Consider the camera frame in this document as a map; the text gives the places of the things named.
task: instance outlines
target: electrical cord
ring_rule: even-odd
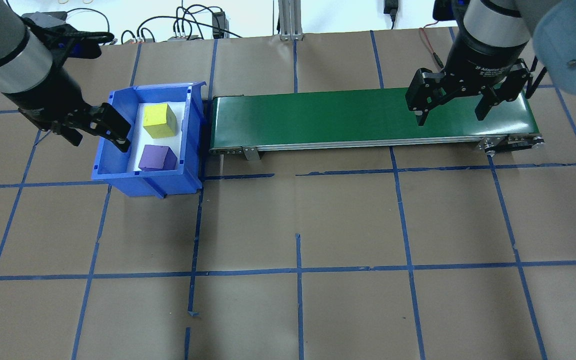
[[[141,38],[143,39],[144,43],[146,42],[146,35],[144,35],[144,30],[147,30],[150,33],[150,36],[152,37],[152,42],[157,43],[157,41],[155,40],[155,35],[153,34],[153,32],[148,27],[142,27],[141,28]]]
[[[75,10],[87,10],[90,12],[96,12],[97,14],[100,14],[105,19],[105,25],[107,27],[107,31],[110,32],[110,21],[108,21],[108,16],[106,16],[103,12],[101,12],[99,10],[91,9],[90,7],[75,7],[74,9],[69,9],[68,11],[66,11],[66,14],[70,14],[71,12],[73,12]]]
[[[30,29],[42,32],[44,34],[50,34],[55,37],[59,38],[71,38],[71,39],[89,39],[93,40],[98,44],[108,43],[115,38],[115,35],[112,32],[106,31],[96,31],[96,32],[88,32],[88,31],[73,31],[73,32],[59,32],[45,29],[39,25],[37,25],[34,21],[29,18],[22,18],[20,17],[21,21],[25,23]]]
[[[183,15],[181,16],[181,18],[179,18],[179,9],[183,10]],[[184,32],[184,33],[186,32],[186,29],[184,28],[184,21],[186,20],[186,14],[190,15],[190,17],[192,18],[192,20],[195,21],[195,23],[197,22],[197,18],[195,17],[195,14],[196,14],[196,13],[195,13],[195,14],[194,14],[194,13],[190,13],[190,12],[188,11],[188,8],[187,8],[187,7],[178,6],[178,7],[176,8],[176,10],[174,11],[174,15],[175,15],[178,19],[181,19],[181,31]],[[179,20],[174,21],[174,23],[176,23],[176,29],[177,29],[177,31],[179,31]],[[192,23],[190,23],[189,26],[190,26],[190,32],[192,32],[192,29],[193,29]],[[203,38],[204,38],[204,33],[202,32],[202,28],[199,27],[199,26],[197,26],[197,30],[199,30],[199,37],[203,39]]]
[[[134,32],[130,30],[123,30],[123,32],[121,33],[121,37],[119,38],[121,40],[121,44],[124,43],[124,35],[126,34],[130,34],[130,36],[132,36],[132,39],[137,39],[137,36],[135,36]]]
[[[423,35],[423,37],[425,38],[425,43],[423,43],[423,45],[426,46],[426,43],[427,43],[426,48],[430,52],[430,55],[432,55],[432,58],[434,59],[434,63],[437,65],[437,68],[439,68],[439,71],[441,71],[444,68],[444,62],[441,60],[439,55],[437,55],[437,53],[435,52],[435,50],[433,48],[433,44],[430,43],[430,39],[428,38],[428,34],[426,34],[426,30],[425,30],[427,27],[432,27],[432,25],[437,25],[438,23],[439,23],[439,21],[435,21],[432,23],[426,23],[426,25],[423,25],[423,27],[419,27],[419,33],[421,35]]]
[[[139,24],[139,26],[137,27],[137,32],[139,33],[139,30],[142,29],[142,27],[144,26],[144,24],[148,23],[149,21],[152,21],[154,19],[179,19],[177,16],[169,16],[166,14],[160,14],[158,16],[153,16],[150,18],[147,18],[146,20],[144,20],[142,23]],[[204,27],[208,27],[208,28],[212,28],[212,29],[217,29],[220,30],[221,32],[224,32],[226,34],[231,34],[234,37],[238,37],[241,38],[240,35],[235,34],[234,32],[231,32],[229,30],[226,29],[222,29],[221,27],[216,27],[216,26],[212,26],[212,25],[208,25],[207,23],[203,23],[203,22],[197,22],[197,21],[193,21],[193,20],[188,20],[187,18],[185,19],[185,21],[190,22],[190,23],[194,23],[197,25],[203,25]]]

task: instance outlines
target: black cable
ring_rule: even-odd
[[[103,18],[105,19],[105,25],[108,28],[107,31],[110,32],[110,21],[108,21],[108,16],[106,16],[103,12],[101,12],[99,10],[91,9],[90,7],[75,7],[74,9],[69,9],[68,11],[66,11],[66,14],[69,14],[70,12],[73,12],[75,10],[88,10],[91,12],[96,12],[97,14],[101,14],[101,16],[103,16]]]
[[[190,12],[188,11],[188,9],[187,9],[186,7],[183,7],[183,6],[178,6],[178,7],[176,8],[176,10],[174,11],[174,15],[175,15],[178,19],[180,19],[180,18],[179,18],[179,9],[183,10],[183,15],[181,16],[181,30],[182,30],[183,32],[186,32],[186,29],[184,28],[184,20],[186,20],[186,14],[190,15],[190,16],[192,17],[192,20],[194,20],[195,23],[198,24],[197,18],[195,17],[195,15],[192,14],[192,13],[190,13]],[[192,29],[193,29],[193,25],[192,25],[192,23],[191,23],[191,24],[190,24],[190,30],[192,30]],[[201,37],[201,38],[203,39],[203,38],[204,38],[204,33],[202,32],[202,28],[199,27],[199,26],[197,26],[197,29],[199,30],[199,37]]]
[[[145,23],[148,23],[149,21],[154,20],[154,19],[178,19],[178,17],[176,17],[176,16],[169,16],[169,15],[167,15],[167,14],[160,14],[159,16],[153,16],[153,17],[147,18],[147,19],[144,20],[142,23],[140,23],[140,25],[137,27],[137,32],[138,32],[138,30],[141,30],[141,29],[142,29],[142,27],[144,26]],[[207,23],[197,22],[197,21],[188,20],[188,19],[185,19],[185,21],[188,21],[188,22],[190,22],[190,23],[194,23],[194,24],[197,24],[197,25],[203,25],[204,27],[208,27],[208,28],[221,30],[222,32],[224,32],[224,33],[226,33],[226,34],[231,34],[231,35],[233,35],[234,37],[238,37],[238,38],[241,38],[241,37],[242,37],[242,36],[240,36],[240,35],[235,34],[234,32],[231,32],[231,31],[226,30],[226,29],[222,29],[221,27],[216,27],[216,26],[208,25]]]
[[[60,38],[72,38],[72,39],[90,39],[94,41],[96,41],[96,43],[101,44],[101,43],[108,43],[110,41],[112,41],[115,38],[115,35],[112,34],[112,32],[106,32],[106,31],[95,31],[95,32],[89,32],[89,31],[73,31],[73,32],[59,32],[59,31],[53,31],[53,30],[48,30],[45,29],[39,25],[37,25],[34,21],[32,21],[29,18],[22,18],[20,17],[19,19],[21,19],[21,21],[26,24],[28,27],[30,27],[30,29],[32,30],[36,30],[39,32],[42,32],[44,34],[50,34],[52,36],[55,37],[60,37]]]
[[[155,35],[153,34],[153,32],[148,27],[142,27],[141,28],[141,38],[143,39],[144,43],[146,42],[146,35],[144,35],[144,30],[148,30],[148,32],[150,33],[150,36],[152,37],[152,42],[157,43],[157,41],[155,41]]]
[[[530,99],[533,97],[533,94],[535,93],[535,91],[537,91],[539,84],[542,82],[542,79],[544,79],[544,76],[546,76],[547,72],[548,72],[548,69],[546,68],[546,66],[544,66],[541,69],[541,71],[539,71],[539,75],[537,75],[537,78],[533,82],[532,86],[530,86],[526,89],[526,99]]]
[[[126,33],[130,34],[130,36],[132,36],[133,39],[137,39],[137,36],[135,36],[135,33],[130,31],[130,30],[123,30],[123,32],[121,33],[121,43],[124,43],[124,35],[126,35]]]

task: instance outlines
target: conveyor belt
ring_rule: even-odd
[[[214,100],[213,154],[480,141],[489,135],[538,135],[524,96],[494,107],[483,121],[478,97],[455,98],[418,126],[406,88],[362,89]]]

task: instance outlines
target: blue bin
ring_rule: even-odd
[[[140,103],[185,102],[181,125],[179,166],[176,170],[131,171],[128,169],[133,146],[121,152],[110,141],[101,139],[94,158],[92,180],[103,180],[127,196],[194,194],[201,189],[199,180],[199,132],[206,123],[201,87],[205,82],[132,86],[110,92],[110,103],[132,126],[128,140],[133,141]]]

